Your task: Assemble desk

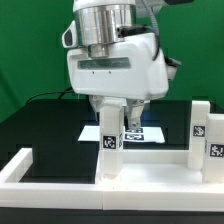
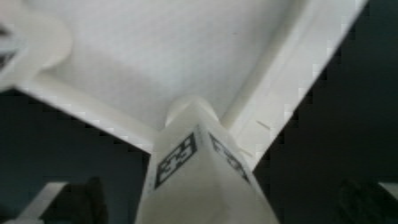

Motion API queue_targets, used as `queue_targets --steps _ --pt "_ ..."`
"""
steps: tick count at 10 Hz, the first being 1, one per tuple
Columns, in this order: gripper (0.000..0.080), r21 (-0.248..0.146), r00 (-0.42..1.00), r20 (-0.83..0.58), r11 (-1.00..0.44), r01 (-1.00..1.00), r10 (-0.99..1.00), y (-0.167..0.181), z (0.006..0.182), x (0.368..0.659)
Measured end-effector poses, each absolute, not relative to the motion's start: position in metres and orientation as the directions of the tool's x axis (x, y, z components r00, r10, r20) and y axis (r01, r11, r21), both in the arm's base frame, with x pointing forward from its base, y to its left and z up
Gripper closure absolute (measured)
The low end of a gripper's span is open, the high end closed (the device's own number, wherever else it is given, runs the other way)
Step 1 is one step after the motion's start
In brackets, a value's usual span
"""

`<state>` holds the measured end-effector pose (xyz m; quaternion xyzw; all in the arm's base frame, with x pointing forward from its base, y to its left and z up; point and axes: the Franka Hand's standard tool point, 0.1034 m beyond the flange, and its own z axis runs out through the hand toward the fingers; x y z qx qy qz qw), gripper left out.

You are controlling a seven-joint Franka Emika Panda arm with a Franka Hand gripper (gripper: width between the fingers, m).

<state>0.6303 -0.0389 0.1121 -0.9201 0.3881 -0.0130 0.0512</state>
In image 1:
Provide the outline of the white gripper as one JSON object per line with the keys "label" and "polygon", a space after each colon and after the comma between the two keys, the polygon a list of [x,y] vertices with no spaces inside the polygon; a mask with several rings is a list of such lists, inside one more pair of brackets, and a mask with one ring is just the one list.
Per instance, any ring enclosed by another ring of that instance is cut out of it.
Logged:
{"label": "white gripper", "polygon": [[70,50],[67,63],[71,85],[76,93],[90,95],[96,121],[100,120],[103,96],[128,99],[128,128],[139,129],[143,100],[162,98],[169,87],[163,52],[159,50],[153,59],[155,54],[153,33],[128,36],[111,44],[108,58],[91,59],[85,48]]}

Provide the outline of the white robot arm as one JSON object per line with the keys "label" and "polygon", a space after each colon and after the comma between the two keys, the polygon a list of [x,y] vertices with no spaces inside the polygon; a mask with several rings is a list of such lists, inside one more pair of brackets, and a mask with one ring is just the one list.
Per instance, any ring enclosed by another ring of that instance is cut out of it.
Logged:
{"label": "white robot arm", "polygon": [[160,48],[153,19],[163,6],[194,0],[74,0],[74,20],[62,36],[74,91],[90,97],[95,110],[106,98],[125,101],[128,126],[141,126],[144,105],[166,95],[181,63]]}

